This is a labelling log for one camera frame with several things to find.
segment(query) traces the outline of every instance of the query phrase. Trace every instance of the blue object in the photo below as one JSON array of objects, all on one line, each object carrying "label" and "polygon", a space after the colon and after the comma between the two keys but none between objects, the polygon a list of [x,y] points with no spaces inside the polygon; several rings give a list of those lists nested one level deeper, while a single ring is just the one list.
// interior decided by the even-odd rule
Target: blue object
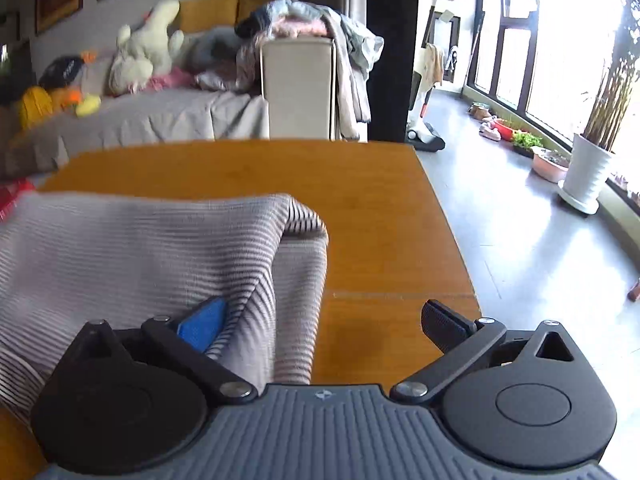
[{"label": "blue object", "polygon": [[178,325],[177,334],[198,352],[204,352],[218,336],[225,322],[226,301],[213,298]]}]

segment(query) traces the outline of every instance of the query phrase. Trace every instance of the potted plant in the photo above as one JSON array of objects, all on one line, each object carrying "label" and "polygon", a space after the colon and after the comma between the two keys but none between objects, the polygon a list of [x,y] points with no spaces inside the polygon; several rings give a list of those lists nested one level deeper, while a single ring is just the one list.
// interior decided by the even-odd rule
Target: potted plant
[{"label": "potted plant", "polygon": [[576,209],[594,214],[598,195],[607,177],[616,136],[629,106],[631,92],[640,75],[638,0],[623,0],[622,17],[611,56],[604,70],[587,125],[574,135],[574,147],[566,178],[558,183],[558,194]]},{"label": "potted plant", "polygon": [[542,148],[542,139],[528,132],[516,130],[513,133],[513,151],[529,158],[533,158],[534,146]]},{"label": "potted plant", "polygon": [[565,156],[554,150],[537,146],[534,146],[531,151],[533,151],[531,167],[539,176],[554,184],[565,178],[566,170],[569,168],[569,161]]}]

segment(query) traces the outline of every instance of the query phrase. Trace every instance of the red bowl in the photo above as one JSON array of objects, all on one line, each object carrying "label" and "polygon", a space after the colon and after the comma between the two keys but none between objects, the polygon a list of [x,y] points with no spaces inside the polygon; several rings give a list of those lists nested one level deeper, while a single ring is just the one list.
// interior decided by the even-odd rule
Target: red bowl
[{"label": "red bowl", "polygon": [[504,119],[496,119],[494,121],[494,128],[498,130],[502,140],[508,140],[511,142],[513,140],[513,129],[502,124],[503,121]]}]

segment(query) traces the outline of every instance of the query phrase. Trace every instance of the wooden table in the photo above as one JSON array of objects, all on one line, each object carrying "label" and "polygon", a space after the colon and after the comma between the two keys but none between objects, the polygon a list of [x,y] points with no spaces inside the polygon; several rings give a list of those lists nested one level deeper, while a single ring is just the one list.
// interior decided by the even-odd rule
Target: wooden table
[{"label": "wooden table", "polygon": [[440,356],[420,310],[478,303],[414,150],[314,140],[162,144],[87,153],[42,188],[169,200],[289,193],[329,232],[312,381],[385,389]]}]

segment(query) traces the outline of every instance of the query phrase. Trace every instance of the floor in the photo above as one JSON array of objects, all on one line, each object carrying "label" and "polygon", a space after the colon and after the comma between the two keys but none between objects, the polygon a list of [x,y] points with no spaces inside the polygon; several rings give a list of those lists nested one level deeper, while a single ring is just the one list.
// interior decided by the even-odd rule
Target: floor
[{"label": "floor", "polygon": [[554,184],[530,170],[530,159],[480,137],[467,106],[434,92],[425,119],[447,147],[418,157],[482,313],[514,329],[535,329],[543,319],[564,324],[618,410],[601,464],[618,480],[637,479],[640,303],[626,299],[640,276],[637,248],[605,211],[591,217],[574,211]]}]

